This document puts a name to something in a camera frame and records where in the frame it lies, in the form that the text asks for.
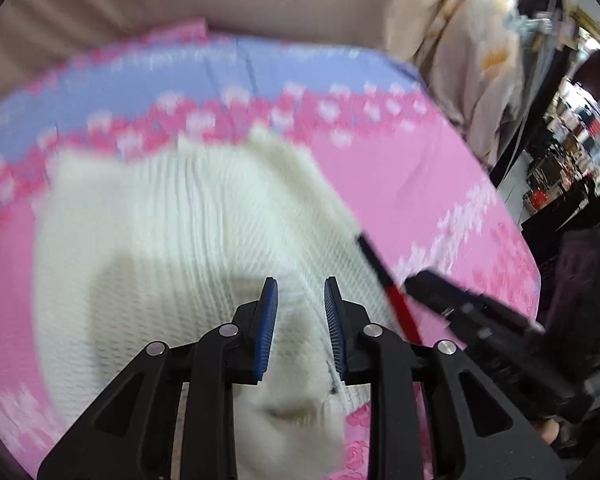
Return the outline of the pink blue floral bedsheet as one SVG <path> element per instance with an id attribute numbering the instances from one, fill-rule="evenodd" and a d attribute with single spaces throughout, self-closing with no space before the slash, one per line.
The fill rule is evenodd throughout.
<path id="1" fill-rule="evenodd" d="M 116 44 L 0 104 L 0 438 L 29 474 L 71 425 L 38 365 L 32 308 L 50 164 L 68 151 L 134 162 L 183 139 L 237 144 L 254 128 L 310 151 L 397 281 L 434 268 L 535 316 L 539 271 L 517 223 L 411 67 L 201 22 Z M 367 402 L 346 418 L 341 479 L 364 477 Z"/>

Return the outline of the beige floral curtain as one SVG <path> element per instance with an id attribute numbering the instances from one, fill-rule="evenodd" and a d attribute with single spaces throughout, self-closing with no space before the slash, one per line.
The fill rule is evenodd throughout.
<path id="1" fill-rule="evenodd" d="M 518 0 L 443 0 L 414 64 L 481 165 L 498 159 L 503 117 L 524 86 Z"/>

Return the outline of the white red black knit sweater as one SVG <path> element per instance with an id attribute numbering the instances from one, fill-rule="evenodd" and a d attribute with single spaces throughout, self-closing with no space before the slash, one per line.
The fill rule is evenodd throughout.
<path id="1" fill-rule="evenodd" d="M 72 424 L 148 342 L 194 341 L 278 285 L 259 385 L 235 389 L 243 479 L 323 479 L 344 465 L 349 414 L 370 398 L 339 380 L 324 284 L 396 320 L 360 228 L 307 148 L 254 128 L 237 144 L 186 139 L 134 162 L 68 151 L 35 208 L 38 365 Z"/>

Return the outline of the cluttered dark shelf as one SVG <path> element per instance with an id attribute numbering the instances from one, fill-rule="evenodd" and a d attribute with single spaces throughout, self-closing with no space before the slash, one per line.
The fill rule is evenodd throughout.
<path id="1" fill-rule="evenodd" d="M 494 181 L 522 228 L 570 191 L 577 210 L 600 194 L 600 25 L 579 11 L 578 31 L 561 44 Z"/>

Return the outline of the beige fabric headboard cover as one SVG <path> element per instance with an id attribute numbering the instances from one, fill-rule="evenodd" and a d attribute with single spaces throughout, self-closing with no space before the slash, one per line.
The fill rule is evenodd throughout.
<path id="1" fill-rule="evenodd" d="M 188 18 L 227 32 L 356 44 L 407 58 L 440 1 L 5 0 L 0 74 L 20 77 L 70 54 Z"/>

